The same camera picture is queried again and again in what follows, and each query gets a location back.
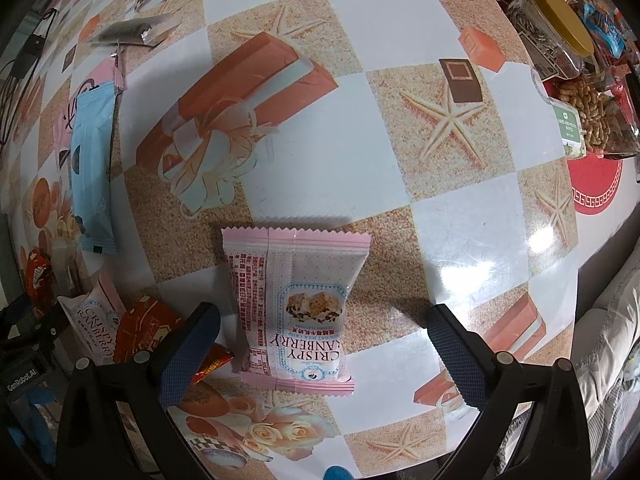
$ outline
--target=pink snack wrapper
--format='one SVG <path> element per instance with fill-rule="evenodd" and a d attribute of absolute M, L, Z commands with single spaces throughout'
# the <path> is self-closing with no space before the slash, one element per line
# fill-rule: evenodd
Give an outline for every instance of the pink snack wrapper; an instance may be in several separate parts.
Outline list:
<path fill-rule="evenodd" d="M 340 336 L 370 235 L 226 228 L 222 237 L 249 343 L 242 380 L 297 393 L 353 393 Z"/>
<path fill-rule="evenodd" d="M 119 57 L 109 56 L 89 72 L 53 124 L 53 149 L 58 157 L 59 168 L 62 167 L 62 163 L 71 148 L 71 135 L 76 122 L 78 95 L 107 81 L 113 81 L 118 90 L 124 89 L 124 78 L 122 77 L 121 67 L 118 64 Z"/>

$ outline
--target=starfish print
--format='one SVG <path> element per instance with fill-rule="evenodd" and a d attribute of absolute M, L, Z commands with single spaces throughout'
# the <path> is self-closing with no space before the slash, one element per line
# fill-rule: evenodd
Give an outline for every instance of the starfish print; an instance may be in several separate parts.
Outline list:
<path fill-rule="evenodd" d="M 424 143 L 424 147 L 420 152 L 421 162 L 425 162 L 431 153 L 433 153 L 447 137 L 453 134 L 473 154 L 480 167 L 484 169 L 484 162 L 472 138 L 469 136 L 469 132 L 464 123 L 464 121 L 477 117 L 478 114 L 486 108 L 484 103 L 456 106 L 446 81 L 444 82 L 441 106 L 427 102 L 425 99 L 405 92 L 404 90 L 400 91 L 400 95 L 419 112 L 438 121 L 433 135 Z"/>
<path fill-rule="evenodd" d="M 536 194 L 536 198 L 540 200 L 544 209 L 546 209 L 546 211 L 551 215 L 548 226 L 552 229 L 558 226 L 560 236 L 562 237 L 562 243 L 564 245 L 568 245 L 569 239 L 566 235 L 566 225 L 564 223 L 563 215 L 571 203 L 572 195 L 569 193 L 568 195 L 561 196 L 560 170 L 556 170 L 556 188 L 554 189 L 554 197 L 552 199 L 537 189 L 534 190 L 534 193 Z"/>
<path fill-rule="evenodd" d="M 414 423 L 409 422 L 398 439 L 398 442 L 377 442 L 375 440 L 366 440 L 366 443 L 370 446 L 377 447 L 378 449 L 389 451 L 390 453 L 380 460 L 374 467 L 378 468 L 385 462 L 389 462 L 391 459 L 397 456 L 404 456 L 405 458 L 413 458 L 414 460 L 422 460 L 420 454 L 414 449 L 415 446 L 420 446 L 423 442 L 429 440 L 434 433 L 430 433 L 427 436 L 422 436 L 411 440 L 411 432 L 414 428 Z"/>
<path fill-rule="evenodd" d="M 296 51 L 300 51 L 298 44 L 296 43 L 296 38 L 300 37 L 300 35 L 305 32 L 309 32 L 313 30 L 318 25 L 321 25 L 326 20 L 309 20 L 305 23 L 299 23 L 294 25 L 293 27 L 289 27 L 287 25 L 287 14 L 289 13 L 289 4 L 287 2 L 283 3 L 278 11 L 275 20 L 271 24 L 271 28 L 267 30 L 269 34 L 275 36 L 279 40 L 284 41 L 288 45 L 292 46 L 296 49 Z M 250 40 L 252 37 L 260 34 L 262 30 L 254 29 L 251 30 L 233 30 L 231 33 L 238 38 L 243 40 Z"/>

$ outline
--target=blue object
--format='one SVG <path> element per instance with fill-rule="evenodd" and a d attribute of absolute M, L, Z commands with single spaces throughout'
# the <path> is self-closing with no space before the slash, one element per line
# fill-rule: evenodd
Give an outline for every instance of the blue object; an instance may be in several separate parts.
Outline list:
<path fill-rule="evenodd" d="M 332 465 L 324 472 L 324 480 L 353 480 L 353 476 L 345 468 Z"/>
<path fill-rule="evenodd" d="M 22 446 L 24 446 L 24 441 L 26 440 L 24 433 L 19 428 L 14 428 L 13 426 L 9 426 L 7 429 L 9 430 L 9 434 L 14 440 L 15 445 L 22 448 Z"/>
<path fill-rule="evenodd" d="M 582 22 L 600 40 L 600 43 L 609 48 L 613 57 L 620 58 L 625 49 L 625 39 L 610 16 L 600 12 L 591 4 L 585 3 Z"/>
<path fill-rule="evenodd" d="M 71 189 L 85 251 L 115 254 L 109 160 L 116 94 L 113 81 L 82 92 L 71 137 Z"/>

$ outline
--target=black cable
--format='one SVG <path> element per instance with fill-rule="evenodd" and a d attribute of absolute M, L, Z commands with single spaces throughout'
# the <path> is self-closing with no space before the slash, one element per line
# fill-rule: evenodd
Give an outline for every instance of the black cable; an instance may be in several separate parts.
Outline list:
<path fill-rule="evenodd" d="M 44 44 L 47 43 L 47 38 L 49 37 L 49 32 L 51 30 L 51 26 L 53 25 L 53 21 L 54 21 L 53 18 L 55 17 L 57 12 L 58 12 L 57 9 L 51 8 L 47 12 L 45 12 L 43 17 L 40 19 L 40 23 L 42 23 L 44 20 L 47 20 L 47 19 L 50 18 L 49 26 L 47 27 L 47 31 L 46 31 L 46 33 L 44 35 Z M 27 88 L 29 87 L 29 84 L 31 83 L 31 79 L 33 78 L 33 74 L 36 72 L 36 67 L 38 66 L 39 62 L 40 62 L 40 58 L 38 58 L 33 63 L 33 67 L 31 69 L 31 73 L 29 74 L 29 78 L 27 79 L 27 83 L 22 87 L 22 92 L 20 93 L 20 97 L 18 98 L 18 101 L 15 104 L 14 113 L 11 116 L 11 120 L 9 121 L 8 124 L 6 122 L 4 122 L 1 125 L 2 129 L 1 129 L 1 132 L 0 132 L 0 145 L 2 145 L 2 146 L 4 146 L 7 143 L 9 134 L 11 133 L 11 130 L 14 127 L 15 116 L 16 116 L 16 114 L 18 112 L 18 109 L 20 108 L 20 104 L 22 103 L 22 99 L 24 98 L 24 94 L 27 91 Z M 9 100 L 10 103 L 14 100 L 14 93 L 15 93 L 15 88 L 16 87 L 17 87 L 17 85 L 14 86 L 14 90 L 11 93 L 11 97 L 10 97 L 10 100 Z"/>

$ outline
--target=plastic bag of peanuts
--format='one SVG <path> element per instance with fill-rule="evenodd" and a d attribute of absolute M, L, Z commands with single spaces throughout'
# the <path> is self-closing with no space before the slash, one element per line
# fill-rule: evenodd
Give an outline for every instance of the plastic bag of peanuts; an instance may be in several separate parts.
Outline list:
<path fill-rule="evenodd" d="M 578 110 L 589 152 L 616 158 L 640 153 L 637 129 L 626 122 L 613 96 L 582 78 L 560 83 L 558 91 L 561 101 Z"/>

